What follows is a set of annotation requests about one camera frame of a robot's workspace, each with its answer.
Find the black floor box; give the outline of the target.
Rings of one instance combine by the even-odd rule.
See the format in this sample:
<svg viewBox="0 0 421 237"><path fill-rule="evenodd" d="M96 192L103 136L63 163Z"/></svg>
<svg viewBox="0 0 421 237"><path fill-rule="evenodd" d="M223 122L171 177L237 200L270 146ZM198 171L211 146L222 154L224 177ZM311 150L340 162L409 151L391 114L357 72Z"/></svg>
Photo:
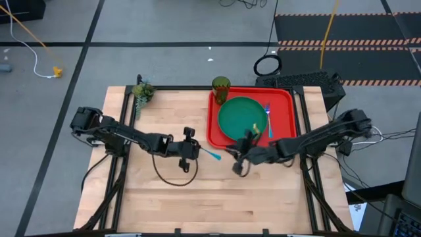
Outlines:
<svg viewBox="0 0 421 237"><path fill-rule="evenodd" d="M8 10L21 22L39 20L44 16L46 4L44 0L0 0L0 6Z"/></svg>

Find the black power adapter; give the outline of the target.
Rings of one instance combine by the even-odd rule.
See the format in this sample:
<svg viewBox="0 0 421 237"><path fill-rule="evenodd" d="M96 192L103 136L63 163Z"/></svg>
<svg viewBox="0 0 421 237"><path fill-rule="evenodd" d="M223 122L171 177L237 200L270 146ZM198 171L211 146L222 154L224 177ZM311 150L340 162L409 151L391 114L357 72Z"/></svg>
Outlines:
<svg viewBox="0 0 421 237"><path fill-rule="evenodd" d="M349 156L351 154L351 150L353 147L353 143L348 141L348 140L343 140L339 146L337 147L337 151L344 155L344 156Z"/></svg>

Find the black side desk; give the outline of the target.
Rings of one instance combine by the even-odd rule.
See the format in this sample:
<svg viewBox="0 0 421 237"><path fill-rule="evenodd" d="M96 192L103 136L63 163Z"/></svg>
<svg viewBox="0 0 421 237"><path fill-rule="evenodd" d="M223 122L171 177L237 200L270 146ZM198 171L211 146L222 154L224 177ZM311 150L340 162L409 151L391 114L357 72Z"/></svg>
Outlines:
<svg viewBox="0 0 421 237"><path fill-rule="evenodd" d="M408 202L402 196L403 184L404 180L371 188L349 190L346 196L350 204L383 201L377 234L392 237L392 231L401 211L421 221L421 208Z"/></svg>

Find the black computer monitor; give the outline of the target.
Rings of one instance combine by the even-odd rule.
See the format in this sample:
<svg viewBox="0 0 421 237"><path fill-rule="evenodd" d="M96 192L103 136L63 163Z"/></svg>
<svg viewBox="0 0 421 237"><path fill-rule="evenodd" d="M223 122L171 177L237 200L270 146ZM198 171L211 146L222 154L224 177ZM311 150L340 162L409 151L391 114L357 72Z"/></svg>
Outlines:
<svg viewBox="0 0 421 237"><path fill-rule="evenodd" d="M402 196L421 208L421 112L418 115Z"/></svg>

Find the blue-handled metal spoon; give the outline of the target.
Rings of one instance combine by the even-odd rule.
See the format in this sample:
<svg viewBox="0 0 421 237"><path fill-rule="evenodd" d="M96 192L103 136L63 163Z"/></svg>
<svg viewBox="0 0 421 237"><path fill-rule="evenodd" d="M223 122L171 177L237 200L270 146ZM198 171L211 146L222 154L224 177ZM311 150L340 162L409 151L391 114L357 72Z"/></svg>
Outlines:
<svg viewBox="0 0 421 237"><path fill-rule="evenodd" d="M216 160L219 160L220 161L222 159L222 156L219 155L219 154L217 154L217 153L211 152L211 151L209 151L209 150L207 150L207 149L205 149L203 147L201 149L203 151L207 152L209 155L213 156Z"/></svg>

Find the red plastic tray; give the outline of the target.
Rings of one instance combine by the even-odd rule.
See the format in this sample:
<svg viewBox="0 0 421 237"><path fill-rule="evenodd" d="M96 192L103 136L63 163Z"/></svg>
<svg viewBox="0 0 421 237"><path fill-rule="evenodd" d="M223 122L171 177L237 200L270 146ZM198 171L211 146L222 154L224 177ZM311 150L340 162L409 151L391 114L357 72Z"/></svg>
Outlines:
<svg viewBox="0 0 421 237"><path fill-rule="evenodd" d="M273 138L268 137L268 125L260 140L259 146L266 147L271 141L281 138L294 138L297 136L293 98L286 90L256 88L256 87L231 87L227 100L233 97L250 97L258 101L265 109L270 104L270 121ZM222 133L218 125L218 112L221 105L215 101L213 92L209 94L209 106L207 116L207 141L215 148L224 149L227 145L234 144L232 140Z"/></svg>

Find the green faceted plastic cup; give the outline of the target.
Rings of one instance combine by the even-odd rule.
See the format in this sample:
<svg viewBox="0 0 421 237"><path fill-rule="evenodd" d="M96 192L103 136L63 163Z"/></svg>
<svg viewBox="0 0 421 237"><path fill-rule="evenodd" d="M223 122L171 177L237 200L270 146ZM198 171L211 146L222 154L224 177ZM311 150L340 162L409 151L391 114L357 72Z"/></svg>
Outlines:
<svg viewBox="0 0 421 237"><path fill-rule="evenodd" d="M218 105L222 105L226 101L230 86L230 80L224 76L218 76L212 81L212 91Z"/></svg>

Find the blue-handled metal fork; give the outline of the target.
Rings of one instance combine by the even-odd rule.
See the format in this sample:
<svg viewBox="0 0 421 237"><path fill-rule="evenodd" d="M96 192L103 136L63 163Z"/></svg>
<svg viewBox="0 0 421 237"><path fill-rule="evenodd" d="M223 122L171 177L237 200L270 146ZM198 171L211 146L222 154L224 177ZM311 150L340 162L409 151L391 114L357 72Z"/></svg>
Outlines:
<svg viewBox="0 0 421 237"><path fill-rule="evenodd" d="M268 137L270 139L273 138L273 131L272 131L272 125L271 125L271 121L270 121L270 104L266 104L265 105L265 112L266 112L266 117L267 117L267 123L268 123Z"/></svg>

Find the black aluminium table frame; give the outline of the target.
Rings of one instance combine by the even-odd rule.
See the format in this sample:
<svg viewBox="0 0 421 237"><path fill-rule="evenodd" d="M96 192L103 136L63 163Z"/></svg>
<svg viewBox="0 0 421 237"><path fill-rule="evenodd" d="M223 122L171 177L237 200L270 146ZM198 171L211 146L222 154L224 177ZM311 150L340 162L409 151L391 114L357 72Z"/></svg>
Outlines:
<svg viewBox="0 0 421 237"><path fill-rule="evenodd" d="M134 126L143 132L183 138L186 126L195 129L203 148L207 142L208 86L161 86ZM183 172L175 158L151 157L137 145L127 158L99 160L103 149L92 151L74 226L82 227L103 200L109 179L126 165L126 179L112 200L100 227L119 232L184 234L309 234L316 226L332 229L319 204L308 206L298 163L259 165L245 178L232 172L232 157L216 160L204 151L191 170Z"/></svg>

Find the green plastic plate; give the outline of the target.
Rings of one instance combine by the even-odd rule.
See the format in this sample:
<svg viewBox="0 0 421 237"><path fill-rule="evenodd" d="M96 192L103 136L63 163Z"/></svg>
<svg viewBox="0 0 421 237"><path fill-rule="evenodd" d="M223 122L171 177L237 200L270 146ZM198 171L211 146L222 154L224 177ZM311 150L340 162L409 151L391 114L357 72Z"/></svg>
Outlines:
<svg viewBox="0 0 421 237"><path fill-rule="evenodd" d="M217 118L222 133L232 140L242 138L246 130L256 134L255 127L264 132L268 124L265 109L250 97L227 100L221 105Z"/></svg>

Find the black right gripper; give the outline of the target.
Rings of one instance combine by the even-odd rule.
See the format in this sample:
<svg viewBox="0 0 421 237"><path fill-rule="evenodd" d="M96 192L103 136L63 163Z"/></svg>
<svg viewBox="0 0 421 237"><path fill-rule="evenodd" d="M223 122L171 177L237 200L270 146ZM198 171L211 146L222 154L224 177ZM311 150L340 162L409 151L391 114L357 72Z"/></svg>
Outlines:
<svg viewBox="0 0 421 237"><path fill-rule="evenodd" d="M259 147L257 145L259 139L260 135L246 130L244 137L238 139L235 144L226 146L226 151L231 151L235 159L232 170L238 176L247 176L250 165L275 163L280 159L275 146ZM242 174L244 161L248 162L249 167L247 168L247 172Z"/></svg>

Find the black orange-striped floor mat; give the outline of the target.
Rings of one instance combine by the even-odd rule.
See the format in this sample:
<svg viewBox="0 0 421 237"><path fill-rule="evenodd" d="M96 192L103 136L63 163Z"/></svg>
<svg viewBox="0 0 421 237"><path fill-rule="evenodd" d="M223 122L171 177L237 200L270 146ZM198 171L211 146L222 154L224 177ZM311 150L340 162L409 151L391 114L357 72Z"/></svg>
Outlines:
<svg viewBox="0 0 421 237"><path fill-rule="evenodd" d="M421 12L278 14L283 74L331 70L346 86L421 86Z"/></svg>

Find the white paper sheet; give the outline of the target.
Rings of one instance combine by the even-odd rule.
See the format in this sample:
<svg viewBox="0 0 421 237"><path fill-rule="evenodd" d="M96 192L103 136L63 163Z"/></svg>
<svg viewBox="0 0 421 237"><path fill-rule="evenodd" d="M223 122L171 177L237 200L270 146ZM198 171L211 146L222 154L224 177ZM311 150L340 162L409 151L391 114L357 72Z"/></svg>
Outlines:
<svg viewBox="0 0 421 237"><path fill-rule="evenodd" d="M353 228L356 231L360 230L360 226L362 224L366 206L367 206L367 203L349 204L349 210L351 214Z"/></svg>

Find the black computer tower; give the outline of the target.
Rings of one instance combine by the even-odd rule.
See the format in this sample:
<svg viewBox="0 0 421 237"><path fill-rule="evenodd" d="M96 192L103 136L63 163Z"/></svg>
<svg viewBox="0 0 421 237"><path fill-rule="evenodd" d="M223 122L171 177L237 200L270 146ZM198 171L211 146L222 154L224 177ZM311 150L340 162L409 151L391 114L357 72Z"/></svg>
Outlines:
<svg viewBox="0 0 421 237"><path fill-rule="evenodd" d="M336 106L346 93L340 83L341 76L336 72L317 70L302 74L260 76L256 79L257 87L286 88L293 86L320 87L327 111Z"/></svg>

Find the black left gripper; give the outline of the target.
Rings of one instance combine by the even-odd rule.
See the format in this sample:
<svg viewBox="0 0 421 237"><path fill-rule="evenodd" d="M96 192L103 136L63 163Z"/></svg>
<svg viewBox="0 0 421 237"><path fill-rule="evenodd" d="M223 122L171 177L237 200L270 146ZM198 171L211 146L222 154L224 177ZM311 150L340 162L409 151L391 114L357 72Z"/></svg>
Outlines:
<svg viewBox="0 0 421 237"><path fill-rule="evenodd" d="M199 142L193 139L195 129L185 127L184 135L186 137L183 141L169 143L166 154L168 157L180 157L178 166L187 173L189 172L190 166L187 160L196 160L199 156L204 154L204 151Z"/></svg>

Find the black keyboard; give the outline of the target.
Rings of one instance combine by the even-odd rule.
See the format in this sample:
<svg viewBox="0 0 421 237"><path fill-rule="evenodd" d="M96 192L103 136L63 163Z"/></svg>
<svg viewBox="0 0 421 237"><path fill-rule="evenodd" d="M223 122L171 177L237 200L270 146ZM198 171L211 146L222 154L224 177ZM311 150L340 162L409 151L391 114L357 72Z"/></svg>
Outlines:
<svg viewBox="0 0 421 237"><path fill-rule="evenodd" d="M392 237L421 237L421 221L401 211L392 231Z"/></svg>

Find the potted succulent plant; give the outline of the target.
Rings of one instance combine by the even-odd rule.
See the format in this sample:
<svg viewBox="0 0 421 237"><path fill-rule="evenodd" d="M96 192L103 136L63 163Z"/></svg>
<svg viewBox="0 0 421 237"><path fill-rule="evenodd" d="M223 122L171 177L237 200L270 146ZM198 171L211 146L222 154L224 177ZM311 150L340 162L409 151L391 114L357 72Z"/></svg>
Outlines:
<svg viewBox="0 0 421 237"><path fill-rule="evenodd" d="M142 108L152 100L156 89L148 81L143 80L140 74L137 75L136 82L137 84L132 88L132 93L134 95L136 120L139 120Z"/></svg>

